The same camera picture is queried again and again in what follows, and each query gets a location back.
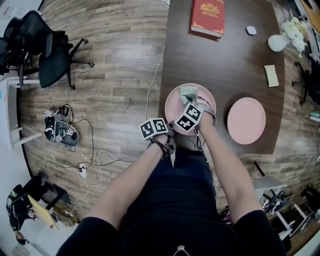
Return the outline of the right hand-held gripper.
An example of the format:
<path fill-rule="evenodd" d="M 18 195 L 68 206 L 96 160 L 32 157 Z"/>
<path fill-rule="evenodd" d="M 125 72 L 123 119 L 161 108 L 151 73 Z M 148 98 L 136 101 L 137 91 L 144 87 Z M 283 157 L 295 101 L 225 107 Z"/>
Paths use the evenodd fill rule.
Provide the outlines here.
<path fill-rule="evenodd" d="M 183 104 L 186 105 L 182 113 L 175 119 L 173 129 L 178 133 L 193 133 L 198 127 L 203 113 L 208 113 L 217 122 L 216 112 L 206 102 L 198 102 L 200 98 L 196 94 L 184 94 Z"/>

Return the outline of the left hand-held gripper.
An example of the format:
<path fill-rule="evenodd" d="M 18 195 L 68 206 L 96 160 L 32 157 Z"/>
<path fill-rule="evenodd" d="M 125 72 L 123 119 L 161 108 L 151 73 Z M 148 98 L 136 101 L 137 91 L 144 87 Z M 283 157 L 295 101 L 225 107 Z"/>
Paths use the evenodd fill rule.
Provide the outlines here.
<path fill-rule="evenodd" d="M 162 151 L 162 158 L 168 158 L 176 150 L 174 137 L 174 122 L 165 123 L 163 118 L 150 118 L 139 125 L 139 131 L 144 141 L 149 140 L 150 144 L 156 144 Z M 167 141 L 162 143 L 158 140 L 161 135 L 167 136 Z"/>

